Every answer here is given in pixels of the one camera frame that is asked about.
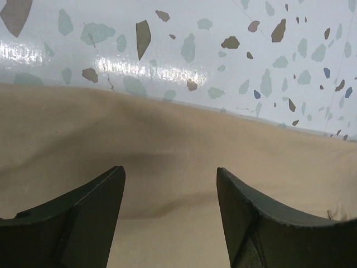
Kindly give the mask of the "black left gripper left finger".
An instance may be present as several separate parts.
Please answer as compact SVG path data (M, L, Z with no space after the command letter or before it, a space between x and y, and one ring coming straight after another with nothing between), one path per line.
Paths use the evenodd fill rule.
M106 267L126 174L115 166L44 204L1 219L1 267Z

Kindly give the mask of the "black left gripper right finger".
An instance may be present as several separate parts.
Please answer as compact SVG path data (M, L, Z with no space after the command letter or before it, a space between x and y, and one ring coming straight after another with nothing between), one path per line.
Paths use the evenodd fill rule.
M222 167L216 187L231 267L356 267L356 220L293 209Z

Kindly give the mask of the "beige t-shirt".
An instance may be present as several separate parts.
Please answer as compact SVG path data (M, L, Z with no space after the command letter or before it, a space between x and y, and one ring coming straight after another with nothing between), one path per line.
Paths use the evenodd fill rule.
M1 85L1 217L121 165L109 267L228 267L216 170L295 209L356 217L356 143L89 88Z

